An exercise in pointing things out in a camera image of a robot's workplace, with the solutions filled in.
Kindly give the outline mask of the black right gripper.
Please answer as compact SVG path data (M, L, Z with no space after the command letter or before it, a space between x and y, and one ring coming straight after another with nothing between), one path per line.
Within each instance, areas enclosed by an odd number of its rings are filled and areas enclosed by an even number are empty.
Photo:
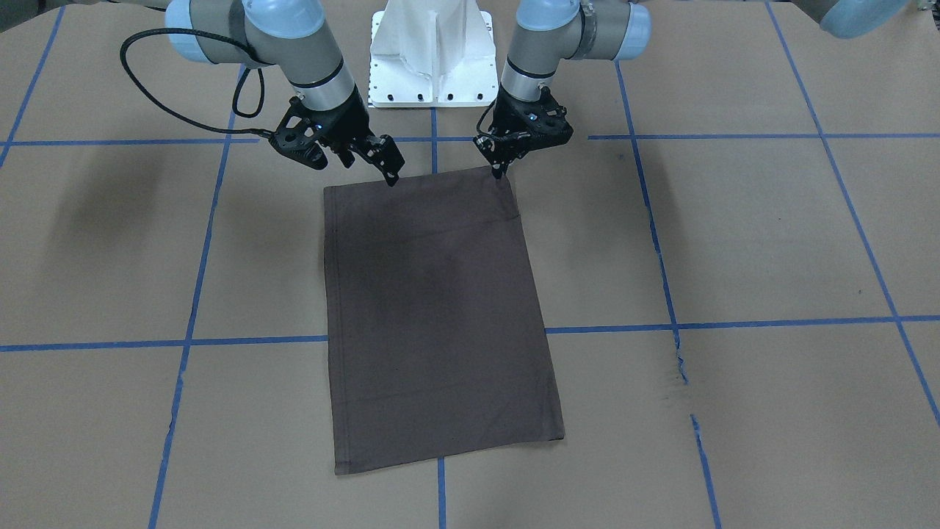
M405 165L404 157L391 135L376 137L369 129L369 114L358 87L338 107L309 113L315 138L336 154L344 168L362 160L379 170L389 187L395 187Z

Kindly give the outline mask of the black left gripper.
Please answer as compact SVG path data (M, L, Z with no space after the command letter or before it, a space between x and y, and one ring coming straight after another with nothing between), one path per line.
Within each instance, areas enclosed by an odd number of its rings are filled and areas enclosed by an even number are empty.
M550 90L538 91L536 101L517 99L506 88L498 88L493 120L485 131L485 158L491 159L491 174L499 181L518 158L530 151L552 146L548 118Z

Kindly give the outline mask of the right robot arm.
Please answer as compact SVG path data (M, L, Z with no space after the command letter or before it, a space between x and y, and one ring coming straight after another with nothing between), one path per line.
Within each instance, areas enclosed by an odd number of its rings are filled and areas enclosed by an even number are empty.
M267 134L279 154L315 170L326 167L326 151L346 168L360 157L397 183L402 154L390 135L370 130L319 1L171 1L164 16L165 26L178 28L169 40L188 60L282 71L294 94Z

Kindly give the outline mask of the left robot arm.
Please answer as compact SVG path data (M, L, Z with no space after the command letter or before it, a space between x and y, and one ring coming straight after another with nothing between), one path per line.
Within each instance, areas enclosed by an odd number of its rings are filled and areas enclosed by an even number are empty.
M551 93L564 60L618 62L641 56L651 39L651 13L631 1L523 1L500 75L491 125L474 138L502 179L531 151L566 144L574 130Z

